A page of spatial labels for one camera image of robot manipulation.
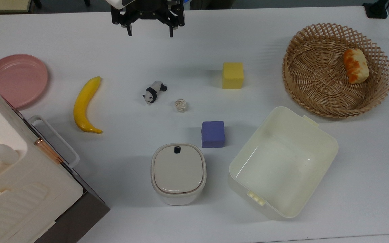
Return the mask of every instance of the toy bread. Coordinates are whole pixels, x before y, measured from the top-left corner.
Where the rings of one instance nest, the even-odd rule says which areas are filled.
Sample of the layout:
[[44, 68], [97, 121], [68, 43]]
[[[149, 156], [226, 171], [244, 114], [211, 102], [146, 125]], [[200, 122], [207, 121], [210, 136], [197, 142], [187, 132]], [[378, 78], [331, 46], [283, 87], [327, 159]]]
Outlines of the toy bread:
[[349, 49], [343, 55], [346, 75], [349, 77], [349, 83], [362, 83], [369, 77], [369, 67], [366, 57], [360, 49]]

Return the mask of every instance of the pink plate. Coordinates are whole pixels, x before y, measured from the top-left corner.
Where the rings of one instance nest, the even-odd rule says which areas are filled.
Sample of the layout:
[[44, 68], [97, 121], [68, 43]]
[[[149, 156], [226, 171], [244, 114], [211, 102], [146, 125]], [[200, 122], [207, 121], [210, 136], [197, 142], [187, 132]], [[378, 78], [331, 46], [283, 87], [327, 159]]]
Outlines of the pink plate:
[[47, 83], [48, 70], [37, 57], [17, 54], [0, 60], [0, 95], [16, 109], [34, 102]]

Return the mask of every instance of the woven basket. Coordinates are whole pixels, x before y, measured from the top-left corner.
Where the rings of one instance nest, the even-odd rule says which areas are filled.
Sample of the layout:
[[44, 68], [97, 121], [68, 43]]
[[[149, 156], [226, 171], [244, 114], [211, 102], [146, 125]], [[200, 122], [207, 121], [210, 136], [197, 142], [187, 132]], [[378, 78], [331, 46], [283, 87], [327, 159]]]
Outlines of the woven basket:
[[[363, 51], [369, 77], [350, 84], [343, 54]], [[347, 26], [307, 26], [293, 37], [283, 58], [283, 80], [293, 100], [324, 117], [361, 115], [380, 104], [389, 92], [389, 60], [367, 37]]]

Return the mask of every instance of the toy banana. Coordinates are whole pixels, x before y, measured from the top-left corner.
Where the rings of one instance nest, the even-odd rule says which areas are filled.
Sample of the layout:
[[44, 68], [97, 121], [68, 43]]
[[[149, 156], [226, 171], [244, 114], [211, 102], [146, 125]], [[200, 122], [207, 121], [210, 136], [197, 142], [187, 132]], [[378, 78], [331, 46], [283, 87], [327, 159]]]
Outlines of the toy banana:
[[102, 130], [96, 129], [86, 117], [86, 109], [88, 108], [89, 101], [99, 88], [101, 79], [100, 77], [91, 78], [80, 91], [76, 102], [74, 102], [74, 121], [82, 131], [102, 133]]

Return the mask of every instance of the white canister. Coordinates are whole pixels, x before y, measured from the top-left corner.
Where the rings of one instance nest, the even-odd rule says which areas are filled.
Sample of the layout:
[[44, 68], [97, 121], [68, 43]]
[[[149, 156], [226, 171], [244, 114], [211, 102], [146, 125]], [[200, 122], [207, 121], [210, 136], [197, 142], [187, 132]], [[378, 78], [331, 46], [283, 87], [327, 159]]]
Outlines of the white canister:
[[161, 199], [170, 205], [191, 203], [207, 180], [202, 152], [188, 143], [160, 147], [151, 161], [151, 183]]

